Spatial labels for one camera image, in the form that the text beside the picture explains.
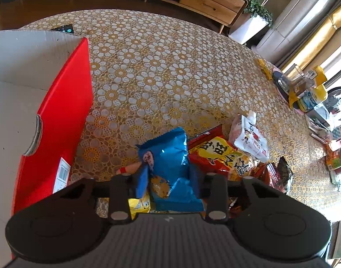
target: yellow package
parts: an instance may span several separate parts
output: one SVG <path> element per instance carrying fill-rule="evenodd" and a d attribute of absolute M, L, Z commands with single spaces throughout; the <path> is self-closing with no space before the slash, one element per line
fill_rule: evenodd
<path fill-rule="evenodd" d="M 189 160 L 205 173 L 223 174 L 233 181 L 240 181 L 254 167 L 254 161 L 250 157 L 221 137 L 215 137 L 191 149 Z"/>
<path fill-rule="evenodd" d="M 136 216 L 136 213 L 148 213 L 150 211 L 150 197 L 146 192 L 141 199 L 130 198 L 128 199 L 129 209 L 131 211 L 132 219 Z"/>

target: barcode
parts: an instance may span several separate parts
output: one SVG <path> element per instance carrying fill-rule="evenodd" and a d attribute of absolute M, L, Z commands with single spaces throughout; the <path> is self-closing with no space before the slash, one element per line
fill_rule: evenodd
<path fill-rule="evenodd" d="M 60 166 L 60 173 L 59 173 L 59 178 L 63 181 L 66 181 L 69 175 L 69 170 L 66 169 L 64 166 Z"/>

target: flower pattern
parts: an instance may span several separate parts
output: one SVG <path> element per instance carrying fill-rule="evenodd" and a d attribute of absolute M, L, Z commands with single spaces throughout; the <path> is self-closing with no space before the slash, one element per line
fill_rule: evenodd
<path fill-rule="evenodd" d="M 109 180 L 137 161 L 135 144 L 176 126 L 193 136 L 222 124 L 227 137 L 235 110 L 251 109 L 270 161 L 285 156 L 294 172 L 290 196 L 330 220 L 341 219 L 341 193 L 330 183 L 325 149 L 309 136 L 305 119 L 283 103 L 250 49 L 192 23 L 128 10 L 63 13 L 23 29 L 67 24 L 89 40 L 94 92 L 70 181 Z M 107 215 L 101 205 L 97 213 Z"/>

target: floral tablecloth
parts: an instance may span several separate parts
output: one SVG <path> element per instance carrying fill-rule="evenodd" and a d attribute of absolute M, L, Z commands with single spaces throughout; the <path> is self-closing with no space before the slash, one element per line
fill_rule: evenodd
<path fill-rule="evenodd" d="M 227 135 L 232 109 L 251 109 L 271 161 L 283 155 L 292 167 L 290 195 L 330 220 L 341 219 L 341 193 L 330 183 L 322 145 L 262 74 L 257 54 L 195 24 L 128 10 L 70 12 L 22 29 L 70 23 L 89 39 L 94 91 L 71 182 L 85 176 L 109 180 L 138 161 L 135 144 L 175 126 L 193 136 L 222 123 Z M 102 207 L 100 213 L 105 215 Z"/>

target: red and yellow snack package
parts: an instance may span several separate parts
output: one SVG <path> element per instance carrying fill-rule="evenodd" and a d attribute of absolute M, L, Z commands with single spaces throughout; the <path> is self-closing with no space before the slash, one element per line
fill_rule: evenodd
<path fill-rule="evenodd" d="M 250 157 L 219 136 L 190 149 L 188 156 L 203 172 L 223 174 L 233 181 L 240 181 L 254 167 Z"/>

